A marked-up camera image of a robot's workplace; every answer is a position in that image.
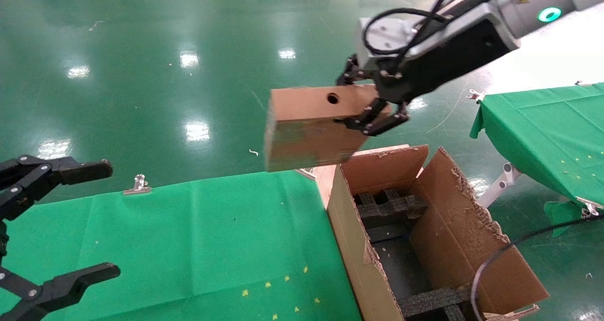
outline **black cable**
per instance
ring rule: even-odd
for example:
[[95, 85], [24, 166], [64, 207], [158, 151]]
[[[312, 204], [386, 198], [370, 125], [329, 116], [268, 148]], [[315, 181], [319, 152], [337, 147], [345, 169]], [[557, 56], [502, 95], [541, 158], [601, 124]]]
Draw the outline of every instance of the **black cable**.
[[[371, 20], [369, 20], [369, 22], [365, 25], [365, 28], [363, 29], [363, 33], [362, 33], [363, 45], [365, 45], [365, 48], [367, 48], [371, 53], [383, 56], [383, 55], [387, 55], [387, 54], [397, 54], [405, 49], [405, 47], [401, 47], [401, 48], [398, 48], [395, 50], [380, 50], [378, 48], [371, 46], [369, 44], [369, 42], [367, 41], [367, 32], [369, 31], [369, 28], [373, 24], [375, 24], [376, 21], [380, 20], [381, 18], [391, 16], [393, 14], [416, 14], [417, 16], [424, 16], [424, 17], [429, 17], [431, 15], [431, 13], [428, 11], [403, 7], [403, 8], [389, 9], [388, 11], [384, 11], [384, 12], [378, 14], [377, 16], [371, 18]], [[438, 22], [446, 21], [446, 18], [444, 18], [438, 14], [436, 14], [436, 16], [433, 19]]]
[[591, 216], [589, 218], [586, 218], [584, 220], [573, 220], [572, 222], [565, 222], [565, 223], [560, 223], [560, 224], [556, 224], [554, 226], [549, 226], [537, 231], [533, 231], [532, 233], [529, 233], [527, 235], [524, 235], [523, 237], [520, 237], [519, 239], [516, 239], [516, 241], [513, 241], [511, 243], [509, 243], [508, 245], [504, 246], [503, 248], [501, 248], [500, 251], [498, 251], [496, 254], [494, 254], [493, 256], [491, 256], [489, 259], [487, 259], [487, 261], [484, 261], [480, 267], [478, 268], [478, 270], [476, 271], [476, 274], [474, 275], [474, 280], [472, 281], [472, 291], [470, 293], [470, 302], [472, 303], [472, 309], [474, 310], [474, 314], [476, 315], [476, 318], [478, 320], [482, 320], [483, 318], [480, 316], [480, 313], [478, 312], [478, 307], [477, 307], [477, 290], [478, 290], [478, 283], [480, 282], [480, 276], [483, 274], [483, 271], [485, 271], [486, 267], [488, 267], [494, 260], [496, 260], [498, 257], [501, 256], [501, 254], [503, 254], [505, 252], [505, 250], [508, 250], [509, 248], [512, 248], [512, 246], [518, 245], [524, 241], [526, 241], [527, 239], [531, 239], [537, 235], [541, 235], [543, 233], [546, 233], [548, 231], [552, 231], [554, 229], [557, 228], [563, 228], [563, 227], [569, 227], [569, 226], [574, 226], [575, 224], [582, 224], [582, 223], [587, 223], [587, 222], [592, 222], [594, 220], [604, 220], [604, 215], [599, 215], [599, 216]]
[[399, 55], [395, 57], [395, 59], [392, 63], [391, 71], [393, 71], [393, 69], [395, 69], [398, 65], [400, 65], [401, 62], [403, 61], [403, 59], [405, 58], [407, 52], [409, 52], [409, 50], [411, 48], [413, 48], [415, 45], [417, 45], [417, 39], [423, 35], [423, 33], [425, 32], [425, 30], [428, 27], [429, 22], [431, 20], [434, 20], [434, 18], [436, 18], [436, 16], [438, 15], [438, 14], [436, 14], [436, 12], [438, 12], [438, 10], [442, 6], [443, 2], [445, 2], [445, 0], [437, 0], [434, 3], [434, 6], [432, 6], [429, 16], [426, 18], [425, 22], [423, 22], [423, 25], [420, 27], [420, 29], [417, 31], [417, 33], [415, 33], [415, 35], [412, 37], [409, 44], [407, 44], [404, 48], [402, 48]]

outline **cardboard box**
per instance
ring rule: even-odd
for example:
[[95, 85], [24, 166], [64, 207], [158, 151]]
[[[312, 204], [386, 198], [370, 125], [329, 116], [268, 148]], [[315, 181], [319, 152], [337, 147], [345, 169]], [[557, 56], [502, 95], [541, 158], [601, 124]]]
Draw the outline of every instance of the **cardboard box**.
[[[365, 321], [401, 321], [403, 316], [379, 255], [369, 243], [355, 194], [394, 187], [427, 201], [428, 209], [413, 227], [410, 242], [433, 289], [470, 284], [483, 261], [509, 243], [489, 211], [477, 204], [472, 187], [445, 150], [439, 148], [423, 169], [427, 156], [427, 145], [389, 147], [359, 152], [345, 164], [315, 170]], [[548, 296], [514, 247], [483, 273], [478, 303], [485, 313], [503, 315]]]
[[[265, 130], [266, 170], [345, 162], [367, 136], [338, 121], [360, 115], [377, 96], [372, 84], [272, 90]], [[386, 108], [378, 119], [390, 112]]]

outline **small cardboard box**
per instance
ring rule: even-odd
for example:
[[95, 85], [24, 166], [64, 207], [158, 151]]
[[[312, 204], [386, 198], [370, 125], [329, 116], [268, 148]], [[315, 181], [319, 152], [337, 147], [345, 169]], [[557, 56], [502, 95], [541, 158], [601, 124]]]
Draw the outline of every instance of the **small cardboard box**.
[[[427, 201], [428, 209], [413, 227], [410, 242], [433, 289], [470, 284], [483, 261], [509, 243], [489, 211], [477, 204], [472, 187], [445, 150], [439, 148], [424, 169], [427, 156], [427, 145], [389, 147], [358, 152], [344, 164], [315, 170], [365, 321], [402, 321], [403, 316], [379, 255], [369, 243], [355, 194], [397, 188]], [[515, 247], [487, 267], [478, 293], [481, 310], [500, 315], [549, 296]]]

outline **teal indicator light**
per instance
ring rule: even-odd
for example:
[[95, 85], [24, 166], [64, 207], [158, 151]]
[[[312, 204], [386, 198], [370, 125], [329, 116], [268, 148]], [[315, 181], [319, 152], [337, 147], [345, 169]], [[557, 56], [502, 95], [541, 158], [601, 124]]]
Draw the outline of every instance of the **teal indicator light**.
[[541, 22], [552, 22], [562, 15], [562, 10], [558, 7], [548, 7], [539, 13], [537, 18]]

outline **green cloth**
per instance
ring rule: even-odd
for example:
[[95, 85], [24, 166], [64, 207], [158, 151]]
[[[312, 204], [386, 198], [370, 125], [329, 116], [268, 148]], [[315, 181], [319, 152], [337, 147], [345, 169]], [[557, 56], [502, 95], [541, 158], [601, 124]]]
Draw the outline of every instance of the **green cloth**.
[[[581, 208], [573, 202], [546, 202], [543, 205], [543, 211], [545, 215], [552, 223], [552, 226], [556, 224], [571, 222], [572, 220], [579, 220], [581, 218]], [[562, 235], [570, 227], [556, 228], [553, 230], [553, 237]]]
[[[532, 179], [571, 201], [604, 203], [604, 83], [487, 95], [470, 136], [481, 129]], [[571, 218], [568, 206], [557, 208]]]
[[[34, 205], [7, 224], [3, 265], [37, 284], [121, 268], [48, 321], [361, 320], [317, 187], [295, 172]], [[0, 290], [0, 314], [16, 302]]]

